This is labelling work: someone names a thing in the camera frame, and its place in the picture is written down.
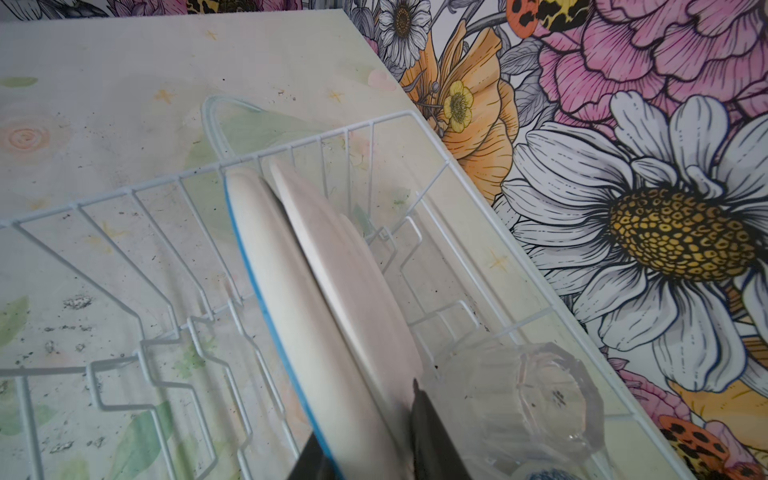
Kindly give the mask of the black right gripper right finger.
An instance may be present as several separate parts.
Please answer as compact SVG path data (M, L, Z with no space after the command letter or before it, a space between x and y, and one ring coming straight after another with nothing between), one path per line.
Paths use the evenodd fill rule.
M450 439L428 394L413 380L410 412L414 475L418 480L470 480L471 476Z

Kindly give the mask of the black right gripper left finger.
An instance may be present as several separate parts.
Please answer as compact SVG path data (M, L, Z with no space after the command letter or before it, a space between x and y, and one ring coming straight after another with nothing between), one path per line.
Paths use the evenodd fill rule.
M336 471L319 440L312 434L294 464L288 480L335 480Z

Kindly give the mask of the white plate teal rim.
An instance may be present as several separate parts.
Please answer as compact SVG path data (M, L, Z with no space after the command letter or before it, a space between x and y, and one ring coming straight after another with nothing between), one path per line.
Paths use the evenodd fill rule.
M229 169L254 291L314 434L344 479L407 479L414 339L352 222L293 167Z

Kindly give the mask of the clear glass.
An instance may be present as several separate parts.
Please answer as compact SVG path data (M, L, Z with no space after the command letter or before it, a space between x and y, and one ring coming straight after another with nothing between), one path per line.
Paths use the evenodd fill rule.
M527 461L576 466L605 447L598 388L551 342L464 350L424 388L460 456L501 473Z

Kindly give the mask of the white wire dish rack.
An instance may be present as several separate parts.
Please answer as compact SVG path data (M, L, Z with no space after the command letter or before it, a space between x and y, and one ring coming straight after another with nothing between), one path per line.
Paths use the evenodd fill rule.
M689 471L426 123L229 95L1 112L1 475Z

